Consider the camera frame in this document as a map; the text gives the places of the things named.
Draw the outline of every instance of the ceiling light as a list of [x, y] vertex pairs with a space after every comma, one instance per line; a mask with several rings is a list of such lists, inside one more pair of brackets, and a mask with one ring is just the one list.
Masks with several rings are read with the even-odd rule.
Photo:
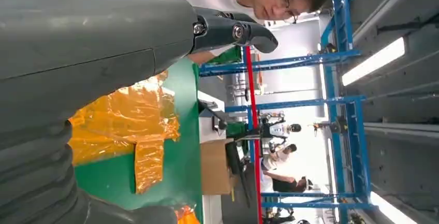
[[377, 205], [379, 211], [394, 223], [417, 224], [414, 220], [410, 219], [403, 212], [373, 191], [371, 192], [371, 202], [373, 205]]
[[404, 38], [401, 37], [392, 44], [384, 47], [379, 52], [375, 53], [366, 61], [359, 64], [354, 69], [342, 76], [343, 85], [347, 86], [367, 74], [387, 65], [395, 59], [405, 54]]

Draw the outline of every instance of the orange packaging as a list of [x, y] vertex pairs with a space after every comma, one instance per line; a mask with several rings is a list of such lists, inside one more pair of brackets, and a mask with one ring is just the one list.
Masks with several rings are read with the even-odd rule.
[[180, 136], [173, 92], [162, 87], [167, 72], [121, 88], [70, 119], [74, 165], [135, 151], [136, 193], [163, 175], [163, 142]]

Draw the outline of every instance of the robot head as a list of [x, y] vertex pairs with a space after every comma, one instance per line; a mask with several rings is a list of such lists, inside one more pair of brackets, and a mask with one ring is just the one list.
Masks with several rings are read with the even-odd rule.
[[302, 127], [300, 126], [300, 124], [291, 124], [288, 126], [288, 130], [290, 132], [300, 132], [300, 130], [302, 130]]

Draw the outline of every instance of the glasses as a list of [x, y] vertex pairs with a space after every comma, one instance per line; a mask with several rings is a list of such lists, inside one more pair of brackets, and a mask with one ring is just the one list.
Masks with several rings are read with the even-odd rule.
[[294, 20], [292, 22], [292, 24], [296, 24], [297, 23], [297, 16], [289, 9], [289, 0], [282, 0], [282, 2], [285, 5], [285, 9], [287, 9], [287, 13], [290, 14], [292, 16], [292, 19]]

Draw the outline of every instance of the ceiling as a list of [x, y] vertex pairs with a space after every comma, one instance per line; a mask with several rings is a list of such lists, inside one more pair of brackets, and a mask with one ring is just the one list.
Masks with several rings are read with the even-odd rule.
[[[354, 32], [382, 1], [351, 1]], [[438, 13], [439, 0], [403, 0], [355, 43], [355, 49], [363, 55], [343, 65], [341, 74], [399, 37], [406, 36], [405, 56], [349, 85], [343, 92], [369, 98], [363, 105], [366, 122], [439, 124], [439, 25], [377, 33], [378, 27], [414, 20], [422, 23]], [[374, 190], [380, 191], [418, 223], [439, 223], [439, 217], [434, 213], [439, 207], [439, 191], [436, 188], [439, 178], [435, 162], [439, 140], [426, 144], [420, 139], [422, 137], [402, 138], [369, 133], [367, 141], [372, 182], [376, 186]], [[384, 223], [383, 217], [376, 212], [372, 216], [376, 223]], [[428, 222], [419, 216], [427, 216]]]

